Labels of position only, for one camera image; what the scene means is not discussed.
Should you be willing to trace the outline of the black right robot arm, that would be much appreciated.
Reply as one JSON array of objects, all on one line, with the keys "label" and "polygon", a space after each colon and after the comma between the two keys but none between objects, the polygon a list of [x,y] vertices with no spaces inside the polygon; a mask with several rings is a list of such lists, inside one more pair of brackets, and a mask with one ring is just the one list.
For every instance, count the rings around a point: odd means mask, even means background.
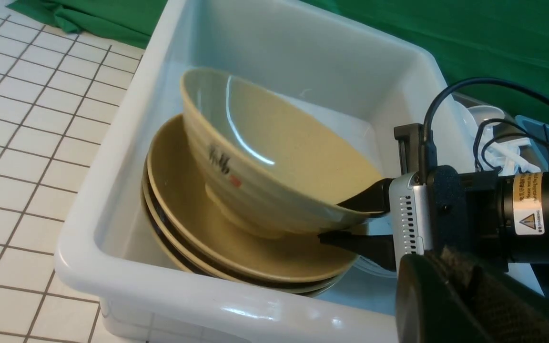
[{"label": "black right robot arm", "polygon": [[549,171],[499,176],[451,166],[377,182],[351,200],[390,219],[392,234],[350,230],[319,236],[395,272],[405,255],[465,252],[502,271],[509,263],[549,263]]}]

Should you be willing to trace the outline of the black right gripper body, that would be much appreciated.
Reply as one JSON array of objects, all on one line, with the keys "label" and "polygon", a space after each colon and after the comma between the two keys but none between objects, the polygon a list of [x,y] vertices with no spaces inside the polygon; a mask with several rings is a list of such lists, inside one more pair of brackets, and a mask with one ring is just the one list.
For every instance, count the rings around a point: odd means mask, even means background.
[{"label": "black right gripper body", "polygon": [[433,248],[455,248],[494,267],[507,267],[505,220],[496,171],[458,173],[438,166],[427,176]]}]

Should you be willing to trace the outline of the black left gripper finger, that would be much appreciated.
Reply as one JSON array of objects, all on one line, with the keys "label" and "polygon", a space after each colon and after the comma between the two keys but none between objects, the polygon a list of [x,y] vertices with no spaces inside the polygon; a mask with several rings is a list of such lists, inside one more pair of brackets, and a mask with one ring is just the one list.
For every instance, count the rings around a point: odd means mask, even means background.
[{"label": "black left gripper finger", "polygon": [[401,343],[549,343],[549,299],[445,248],[401,259],[395,322]]}]

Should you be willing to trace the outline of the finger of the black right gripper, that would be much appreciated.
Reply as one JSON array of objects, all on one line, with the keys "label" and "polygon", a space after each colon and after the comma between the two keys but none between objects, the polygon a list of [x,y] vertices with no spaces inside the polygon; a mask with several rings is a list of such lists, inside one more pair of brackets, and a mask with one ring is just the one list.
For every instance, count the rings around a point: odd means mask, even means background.
[{"label": "finger of the black right gripper", "polygon": [[383,215],[390,212],[389,189],[394,179],[383,178],[361,193],[340,202],[341,208],[364,212],[369,215]]},{"label": "finger of the black right gripper", "polygon": [[385,269],[396,272],[395,244],[392,235],[368,236],[348,231],[325,232],[318,235],[320,243],[342,248],[367,258]]}]

